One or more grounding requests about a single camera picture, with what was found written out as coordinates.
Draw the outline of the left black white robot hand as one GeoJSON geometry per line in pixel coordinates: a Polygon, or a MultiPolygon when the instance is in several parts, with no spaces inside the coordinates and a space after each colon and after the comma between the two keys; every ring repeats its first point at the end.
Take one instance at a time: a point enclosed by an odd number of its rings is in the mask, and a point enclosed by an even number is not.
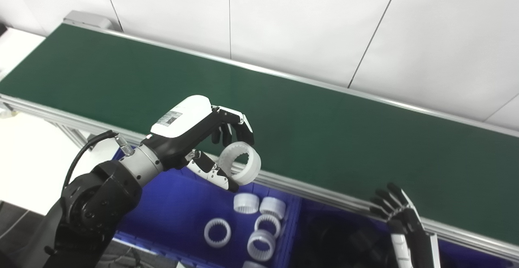
{"type": "Polygon", "coordinates": [[[189,167],[191,171],[216,186],[237,192],[238,183],[196,146],[211,137],[214,144],[232,143],[232,132],[238,141],[254,144],[252,127],[240,111],[212,105],[202,95],[189,96],[165,113],[152,125],[142,144],[154,153],[154,163],[163,170],[189,167]]]}

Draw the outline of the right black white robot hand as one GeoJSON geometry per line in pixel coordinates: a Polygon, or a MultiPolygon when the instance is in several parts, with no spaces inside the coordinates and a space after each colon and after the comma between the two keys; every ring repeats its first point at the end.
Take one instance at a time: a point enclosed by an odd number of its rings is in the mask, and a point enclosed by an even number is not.
{"type": "Polygon", "coordinates": [[[399,268],[440,268],[438,236],[425,230],[416,207],[394,183],[370,198],[371,213],[385,220],[399,268]]]}

